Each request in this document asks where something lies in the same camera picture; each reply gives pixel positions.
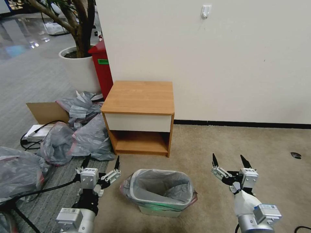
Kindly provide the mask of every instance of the potted plant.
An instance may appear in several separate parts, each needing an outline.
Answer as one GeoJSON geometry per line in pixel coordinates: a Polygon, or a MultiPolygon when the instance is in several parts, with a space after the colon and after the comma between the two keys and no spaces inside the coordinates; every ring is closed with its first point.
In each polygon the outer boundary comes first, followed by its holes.
{"type": "Polygon", "coordinates": [[[91,55],[91,35],[95,16],[94,0],[27,0],[33,7],[71,33],[75,46],[59,52],[71,84],[78,91],[100,93],[91,55]],[[55,12],[59,7],[67,20],[55,12]]]}

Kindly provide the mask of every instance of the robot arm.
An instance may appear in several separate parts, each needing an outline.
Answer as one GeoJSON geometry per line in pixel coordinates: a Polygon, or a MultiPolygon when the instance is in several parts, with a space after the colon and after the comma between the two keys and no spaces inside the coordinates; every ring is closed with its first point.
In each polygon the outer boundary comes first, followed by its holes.
{"type": "Polygon", "coordinates": [[[92,233],[93,222],[98,213],[98,199],[120,175],[120,157],[118,156],[115,167],[109,173],[100,173],[97,168],[87,168],[90,156],[77,168],[80,176],[81,188],[78,192],[79,201],[72,208],[62,208],[56,222],[65,233],[92,233]]]}
{"type": "Polygon", "coordinates": [[[274,233],[273,224],[281,219],[276,205],[262,204],[252,189],[258,179],[258,173],[241,155],[244,168],[240,171],[226,171],[218,166],[213,154],[212,173],[224,184],[229,185],[235,196],[235,213],[242,233],[274,233]]]}

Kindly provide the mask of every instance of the green label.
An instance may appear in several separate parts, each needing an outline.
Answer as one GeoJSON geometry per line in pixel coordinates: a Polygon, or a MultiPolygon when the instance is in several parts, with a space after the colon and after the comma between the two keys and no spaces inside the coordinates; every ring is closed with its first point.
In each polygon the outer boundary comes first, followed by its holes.
{"type": "Polygon", "coordinates": [[[108,59],[97,59],[100,65],[109,65],[108,59]]]}

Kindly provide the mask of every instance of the soil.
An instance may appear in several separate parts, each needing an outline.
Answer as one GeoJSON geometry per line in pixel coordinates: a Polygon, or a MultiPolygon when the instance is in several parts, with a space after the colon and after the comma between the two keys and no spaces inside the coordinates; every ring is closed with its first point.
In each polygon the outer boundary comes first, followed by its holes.
{"type": "Polygon", "coordinates": [[[66,55],[64,55],[64,57],[66,57],[66,58],[77,58],[77,52],[73,51],[73,52],[67,53],[66,55]]]}

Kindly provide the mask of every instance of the glossy floor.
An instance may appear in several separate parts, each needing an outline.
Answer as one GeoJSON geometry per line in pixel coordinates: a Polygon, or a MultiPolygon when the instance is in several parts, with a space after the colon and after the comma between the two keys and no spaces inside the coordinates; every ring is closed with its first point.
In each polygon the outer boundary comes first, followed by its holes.
{"type": "Polygon", "coordinates": [[[48,43],[50,36],[41,18],[10,17],[0,20],[0,61],[48,43]]]}

